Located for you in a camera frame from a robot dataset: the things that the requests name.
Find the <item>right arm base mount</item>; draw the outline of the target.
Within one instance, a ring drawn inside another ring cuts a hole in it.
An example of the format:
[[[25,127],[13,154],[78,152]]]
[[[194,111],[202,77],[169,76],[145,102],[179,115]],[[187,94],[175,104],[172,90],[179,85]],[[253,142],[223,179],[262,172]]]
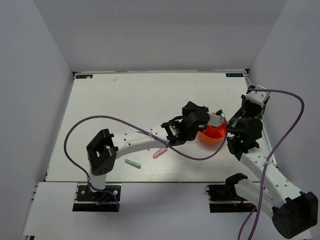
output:
[[[224,184],[209,184],[204,188],[208,194],[210,213],[249,213],[255,206],[236,193],[235,185],[248,177],[236,173],[225,180]]]

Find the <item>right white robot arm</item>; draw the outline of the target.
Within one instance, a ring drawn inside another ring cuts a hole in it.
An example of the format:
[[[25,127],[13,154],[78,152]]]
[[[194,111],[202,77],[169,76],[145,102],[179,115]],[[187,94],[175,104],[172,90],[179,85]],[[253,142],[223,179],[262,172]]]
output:
[[[226,125],[229,152],[260,179],[253,184],[246,175],[237,173],[226,180],[226,195],[236,200],[242,197],[256,206],[256,217],[248,236],[252,239],[261,212],[267,214],[276,230],[291,239],[318,223],[318,198],[310,191],[303,192],[291,183],[270,162],[272,152],[259,147],[262,137],[262,116],[269,100],[269,90],[253,90],[242,95],[240,109]]]

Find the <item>pink translucent tube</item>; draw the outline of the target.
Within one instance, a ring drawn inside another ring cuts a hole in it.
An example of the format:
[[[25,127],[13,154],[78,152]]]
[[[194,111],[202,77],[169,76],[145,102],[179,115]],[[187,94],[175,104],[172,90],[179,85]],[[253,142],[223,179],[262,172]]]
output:
[[[166,153],[168,151],[167,148],[160,148],[158,149],[153,155],[152,158],[153,159],[157,159],[159,158],[161,155],[163,155],[164,153]]]

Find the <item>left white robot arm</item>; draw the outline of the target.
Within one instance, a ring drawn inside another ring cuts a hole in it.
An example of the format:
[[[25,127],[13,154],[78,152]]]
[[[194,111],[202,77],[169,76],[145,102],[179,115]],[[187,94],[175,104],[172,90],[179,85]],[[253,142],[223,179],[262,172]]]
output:
[[[189,101],[182,108],[181,116],[150,129],[146,134],[142,130],[123,134],[100,130],[86,146],[90,196],[96,200],[105,196],[106,174],[114,168],[116,159],[143,150],[180,146],[193,141],[209,122],[208,111],[207,107]]]

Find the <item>orange round organizer container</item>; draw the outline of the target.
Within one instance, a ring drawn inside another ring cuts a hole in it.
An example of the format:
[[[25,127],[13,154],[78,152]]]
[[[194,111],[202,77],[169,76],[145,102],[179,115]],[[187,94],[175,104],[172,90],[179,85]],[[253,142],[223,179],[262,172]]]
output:
[[[219,127],[207,125],[204,131],[197,133],[197,138],[206,145],[214,146],[221,144],[227,134],[226,124]]]

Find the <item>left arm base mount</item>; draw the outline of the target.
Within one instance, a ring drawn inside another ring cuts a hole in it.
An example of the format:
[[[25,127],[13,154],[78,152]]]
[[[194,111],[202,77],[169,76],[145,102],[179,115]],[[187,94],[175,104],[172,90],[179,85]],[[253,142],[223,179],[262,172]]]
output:
[[[121,188],[119,184],[106,185],[111,192],[93,192],[86,184],[76,188],[72,211],[92,213],[116,213],[120,210]]]

